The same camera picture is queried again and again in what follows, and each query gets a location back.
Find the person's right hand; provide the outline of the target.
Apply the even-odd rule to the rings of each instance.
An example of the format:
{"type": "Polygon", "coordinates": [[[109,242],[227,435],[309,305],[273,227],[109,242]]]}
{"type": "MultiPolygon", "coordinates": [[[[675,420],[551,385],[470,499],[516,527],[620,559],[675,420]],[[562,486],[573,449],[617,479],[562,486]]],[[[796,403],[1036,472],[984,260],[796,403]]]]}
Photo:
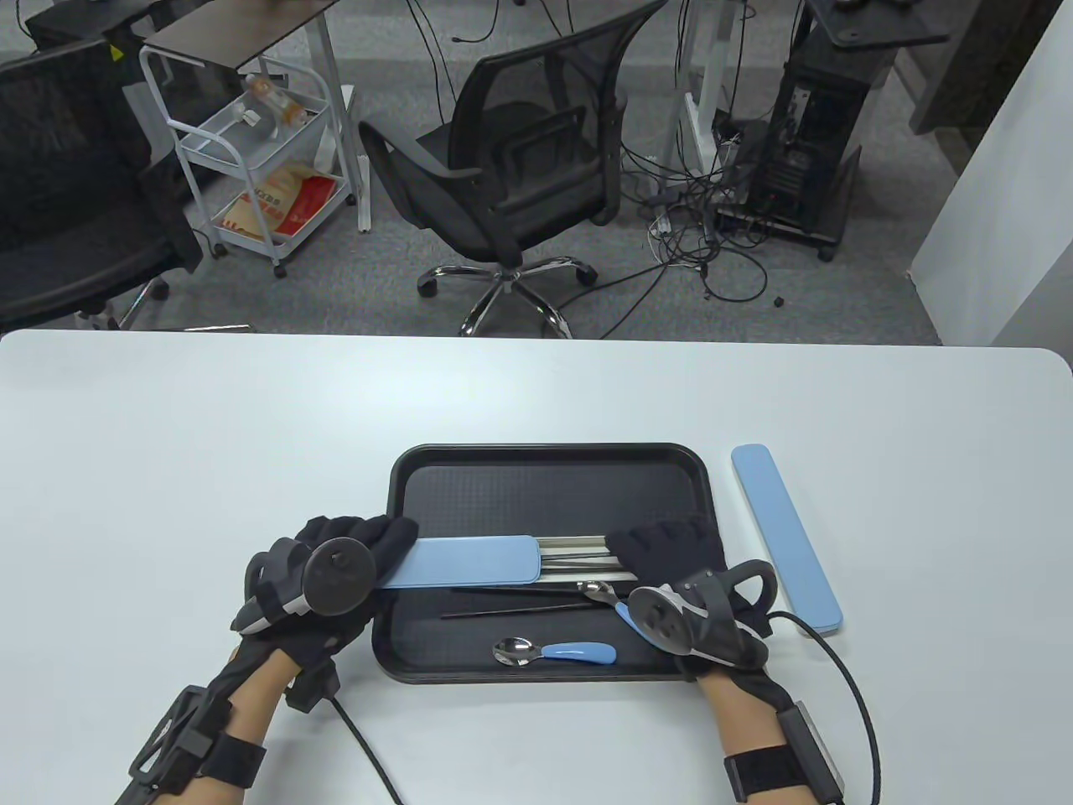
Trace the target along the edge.
{"type": "Polygon", "coordinates": [[[630,620],[684,674],[765,678],[763,640],[778,592],[770,564],[729,567],[710,517],[648,522],[609,533],[605,544],[640,583],[627,600],[630,620]]]}

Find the person's left hand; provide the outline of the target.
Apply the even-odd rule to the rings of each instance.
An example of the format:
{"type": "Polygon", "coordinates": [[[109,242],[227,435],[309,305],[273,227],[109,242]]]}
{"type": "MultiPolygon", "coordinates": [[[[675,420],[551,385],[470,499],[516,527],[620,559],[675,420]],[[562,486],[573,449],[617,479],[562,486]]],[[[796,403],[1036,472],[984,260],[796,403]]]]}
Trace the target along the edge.
{"type": "Polygon", "coordinates": [[[231,629],[239,656],[263,662],[283,652],[300,670],[325,664],[361,635],[397,595],[380,583],[417,544],[407,517],[315,517],[246,567],[246,603],[231,629]]]}

